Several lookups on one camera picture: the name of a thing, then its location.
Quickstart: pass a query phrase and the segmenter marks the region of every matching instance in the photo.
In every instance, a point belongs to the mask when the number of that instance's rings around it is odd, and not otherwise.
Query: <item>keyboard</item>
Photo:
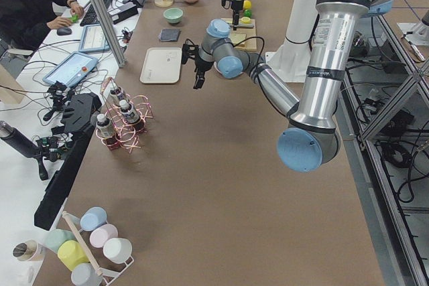
[[[113,0],[103,0],[103,3],[105,4],[106,9],[110,7]],[[98,23],[99,20],[97,19],[97,14],[95,13],[93,5],[90,5],[88,8],[88,11],[85,13],[85,16],[82,18],[82,21],[80,22],[81,26],[85,25],[92,25],[94,23]]]

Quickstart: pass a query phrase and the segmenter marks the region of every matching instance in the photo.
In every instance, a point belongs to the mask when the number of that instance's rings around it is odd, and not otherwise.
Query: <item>black shirt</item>
[[[0,29],[18,47],[35,50],[50,31],[47,22],[57,16],[52,2],[67,6],[67,0],[0,0]]]

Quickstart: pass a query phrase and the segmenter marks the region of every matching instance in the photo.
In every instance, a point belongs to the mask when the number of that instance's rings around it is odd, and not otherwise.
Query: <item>person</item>
[[[21,49],[35,50],[51,29],[72,25],[70,19],[58,17],[52,3],[70,8],[82,17],[84,9],[77,0],[0,0],[0,29]]]

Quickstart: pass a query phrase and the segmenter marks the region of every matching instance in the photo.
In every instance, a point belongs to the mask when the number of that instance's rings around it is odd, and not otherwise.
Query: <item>green object in hand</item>
[[[250,9],[245,9],[245,10],[244,10],[244,12],[243,12],[243,15],[244,15],[245,17],[251,18],[251,17],[252,17],[252,10],[250,10]]]
[[[78,14],[77,14],[77,13],[75,13],[75,14],[70,18],[70,20],[72,21],[72,23],[77,23],[77,22],[78,22],[78,20],[79,20]]]

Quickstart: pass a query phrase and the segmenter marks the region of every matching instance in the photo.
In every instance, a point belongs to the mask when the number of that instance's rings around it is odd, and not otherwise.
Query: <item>paper cup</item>
[[[107,221],[107,213],[101,207],[92,207],[80,219],[80,227],[85,231],[93,231]]]
[[[82,247],[75,240],[69,240],[62,244],[57,255],[70,271],[73,271],[81,263],[89,263]]]
[[[109,239],[116,237],[118,237],[118,230],[116,227],[112,224],[104,224],[91,233],[89,242],[95,248],[102,248]]]
[[[103,254],[115,264],[127,261],[131,256],[132,250],[131,242],[125,238],[109,239],[103,246]]]
[[[61,245],[68,240],[76,240],[71,231],[53,229],[49,231],[46,237],[45,246],[54,253],[58,253],[58,249],[61,247]]]
[[[13,256],[19,261],[42,261],[45,252],[45,247],[37,241],[27,240],[13,249]]]
[[[102,280],[103,276],[98,276],[88,263],[77,265],[72,272],[72,283],[75,286],[99,286]]]

